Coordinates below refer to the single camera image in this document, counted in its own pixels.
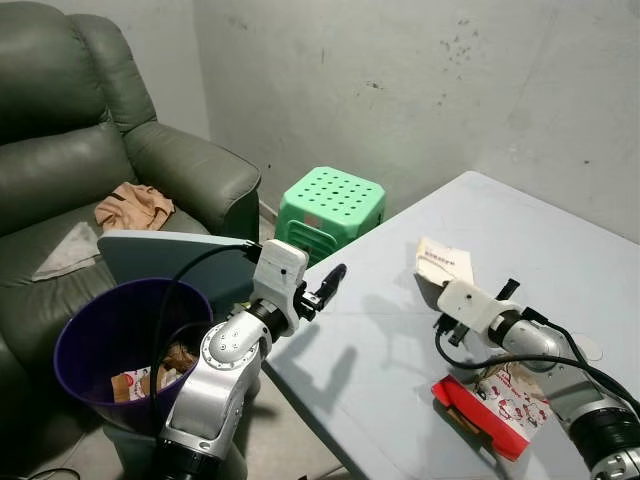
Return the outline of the purple plastic rubbish bin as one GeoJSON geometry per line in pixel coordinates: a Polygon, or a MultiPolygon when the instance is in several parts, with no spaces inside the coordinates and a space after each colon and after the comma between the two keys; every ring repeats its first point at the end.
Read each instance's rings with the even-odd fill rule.
{"type": "MultiPolygon", "coordinates": [[[[145,396],[116,401],[111,379],[146,370],[154,360],[154,321],[170,279],[146,278],[116,285],[93,298],[59,335],[54,353],[61,387],[116,428],[154,436],[156,422],[145,396]]],[[[204,294],[179,282],[165,307],[160,340],[197,349],[210,328],[212,308],[204,294]]],[[[188,372],[159,390],[157,408],[168,415],[188,372]]]]}

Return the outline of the tan crumpled cloth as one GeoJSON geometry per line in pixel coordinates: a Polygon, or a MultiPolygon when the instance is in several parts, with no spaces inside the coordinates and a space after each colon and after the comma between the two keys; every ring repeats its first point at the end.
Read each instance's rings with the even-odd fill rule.
{"type": "Polygon", "coordinates": [[[151,186],[122,183],[93,210],[104,230],[160,230],[177,210],[174,202],[151,186]]]}

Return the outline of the round grey table hole cap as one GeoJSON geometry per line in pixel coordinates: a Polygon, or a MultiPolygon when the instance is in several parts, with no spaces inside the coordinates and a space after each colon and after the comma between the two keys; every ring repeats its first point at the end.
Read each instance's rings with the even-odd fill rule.
{"type": "Polygon", "coordinates": [[[590,362],[602,361],[603,348],[600,347],[594,339],[580,332],[573,333],[573,339],[575,339],[576,346],[579,347],[582,356],[584,356],[586,360],[590,362]]]}

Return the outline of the grey flat cloth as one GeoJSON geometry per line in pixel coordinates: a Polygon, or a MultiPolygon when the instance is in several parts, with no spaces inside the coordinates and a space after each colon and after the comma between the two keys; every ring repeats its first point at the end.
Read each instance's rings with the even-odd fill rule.
{"type": "Polygon", "coordinates": [[[87,221],[74,225],[58,247],[38,266],[32,276],[33,282],[44,282],[95,265],[100,256],[97,242],[99,234],[87,221]]]}

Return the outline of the white brown paper bag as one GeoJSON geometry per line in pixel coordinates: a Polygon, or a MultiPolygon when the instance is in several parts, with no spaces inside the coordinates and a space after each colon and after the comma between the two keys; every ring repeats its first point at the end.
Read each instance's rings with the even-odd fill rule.
{"type": "Polygon", "coordinates": [[[421,237],[413,261],[413,278],[426,306],[438,310],[438,300],[445,284],[453,280],[475,283],[471,253],[421,237]]]}

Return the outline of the brown crumpled paper trash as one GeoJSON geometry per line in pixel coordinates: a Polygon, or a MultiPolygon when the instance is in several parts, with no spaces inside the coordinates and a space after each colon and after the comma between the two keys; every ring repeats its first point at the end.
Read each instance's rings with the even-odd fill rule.
{"type": "Polygon", "coordinates": [[[168,388],[196,365],[198,356],[186,344],[173,342],[165,349],[157,366],[157,389],[168,388]]]}

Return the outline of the red white printed snack box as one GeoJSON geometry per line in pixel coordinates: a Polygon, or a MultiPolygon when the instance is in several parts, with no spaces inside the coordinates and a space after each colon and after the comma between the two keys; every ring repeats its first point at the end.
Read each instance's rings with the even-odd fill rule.
{"type": "Polygon", "coordinates": [[[538,430],[557,422],[547,396],[520,364],[486,367],[470,381],[447,375],[430,392],[463,434],[511,462],[524,454],[538,430]]]}

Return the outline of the red white carton scrap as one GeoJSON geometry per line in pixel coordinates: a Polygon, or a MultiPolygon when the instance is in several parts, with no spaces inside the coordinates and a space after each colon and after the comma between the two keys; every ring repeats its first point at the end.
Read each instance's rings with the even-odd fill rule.
{"type": "Polygon", "coordinates": [[[140,401],[151,392],[151,367],[119,372],[110,378],[111,399],[114,403],[140,401]]]}

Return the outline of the grey blue flat board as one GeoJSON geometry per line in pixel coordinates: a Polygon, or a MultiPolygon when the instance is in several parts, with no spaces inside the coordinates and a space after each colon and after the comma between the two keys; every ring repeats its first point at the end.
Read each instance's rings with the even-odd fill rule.
{"type": "MultiPolygon", "coordinates": [[[[243,239],[168,230],[109,230],[102,233],[97,246],[116,283],[123,284],[169,278],[201,253],[243,243],[243,239]]],[[[242,252],[223,252],[188,271],[183,282],[205,294],[215,310],[223,310],[250,298],[253,268],[255,264],[242,252]]]]}

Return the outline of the green plastic perforated stool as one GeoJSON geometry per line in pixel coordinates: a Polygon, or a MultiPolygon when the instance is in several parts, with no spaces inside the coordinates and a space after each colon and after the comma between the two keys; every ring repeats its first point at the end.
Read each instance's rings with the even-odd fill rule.
{"type": "Polygon", "coordinates": [[[275,238],[324,260],[383,223],[387,192],[330,166],[316,166],[283,195],[275,238]]]}

